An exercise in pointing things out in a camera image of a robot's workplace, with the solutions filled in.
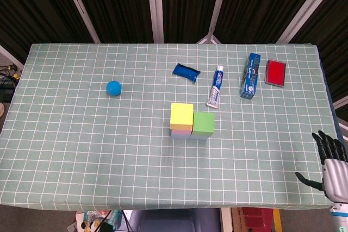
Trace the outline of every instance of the blue plastic package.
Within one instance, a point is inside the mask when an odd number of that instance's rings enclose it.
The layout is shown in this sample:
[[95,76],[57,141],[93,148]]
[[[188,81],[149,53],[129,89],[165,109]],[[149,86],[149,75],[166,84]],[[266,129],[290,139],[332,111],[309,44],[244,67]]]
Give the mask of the blue plastic package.
[[252,97],[255,95],[260,60],[261,55],[250,53],[240,88],[240,97],[252,99]]
[[196,82],[197,76],[201,73],[201,71],[197,71],[193,68],[177,64],[174,68],[173,74],[176,74],[177,76],[185,77],[194,83]]

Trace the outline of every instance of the red ink pad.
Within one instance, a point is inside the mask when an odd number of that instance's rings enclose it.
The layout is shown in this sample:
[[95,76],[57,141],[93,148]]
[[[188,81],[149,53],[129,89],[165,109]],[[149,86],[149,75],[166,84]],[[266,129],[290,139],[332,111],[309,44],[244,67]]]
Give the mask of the red ink pad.
[[265,74],[265,83],[279,87],[284,86],[286,63],[268,60]]

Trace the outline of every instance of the green cube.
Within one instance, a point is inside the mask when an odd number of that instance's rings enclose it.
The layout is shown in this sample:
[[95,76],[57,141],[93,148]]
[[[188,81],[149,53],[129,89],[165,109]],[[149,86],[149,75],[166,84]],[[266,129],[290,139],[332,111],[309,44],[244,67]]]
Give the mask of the green cube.
[[214,114],[209,112],[194,111],[193,137],[210,137],[214,134]]

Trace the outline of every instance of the floor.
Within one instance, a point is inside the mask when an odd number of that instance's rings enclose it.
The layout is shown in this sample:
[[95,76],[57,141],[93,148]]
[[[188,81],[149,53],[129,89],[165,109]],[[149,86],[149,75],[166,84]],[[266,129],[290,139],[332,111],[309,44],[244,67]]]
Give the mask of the floor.
[[[10,64],[0,56],[0,62]],[[0,131],[9,104],[0,118]],[[49,232],[67,231],[66,228],[73,223],[75,211],[48,211],[15,208],[0,205],[0,231],[16,232]],[[283,232],[332,231],[330,212],[328,209],[317,210],[281,210]]]

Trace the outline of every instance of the yellow cube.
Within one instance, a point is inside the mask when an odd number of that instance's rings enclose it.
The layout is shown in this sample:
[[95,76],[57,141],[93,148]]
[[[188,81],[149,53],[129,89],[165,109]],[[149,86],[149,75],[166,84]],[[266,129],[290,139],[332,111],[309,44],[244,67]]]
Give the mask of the yellow cube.
[[170,111],[171,130],[192,130],[194,105],[192,103],[172,103]]

